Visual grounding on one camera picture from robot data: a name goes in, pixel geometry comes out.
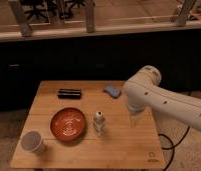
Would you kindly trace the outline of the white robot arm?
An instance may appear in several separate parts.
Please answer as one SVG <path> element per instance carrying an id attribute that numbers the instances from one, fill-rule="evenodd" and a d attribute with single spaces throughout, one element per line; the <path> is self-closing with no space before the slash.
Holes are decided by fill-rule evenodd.
<path id="1" fill-rule="evenodd" d="M 201 132 L 201 99 L 163 89 L 161 79 L 160 71 L 150 65 L 130 77 L 123 86 L 128 108 L 141 112 L 150 106 Z"/>

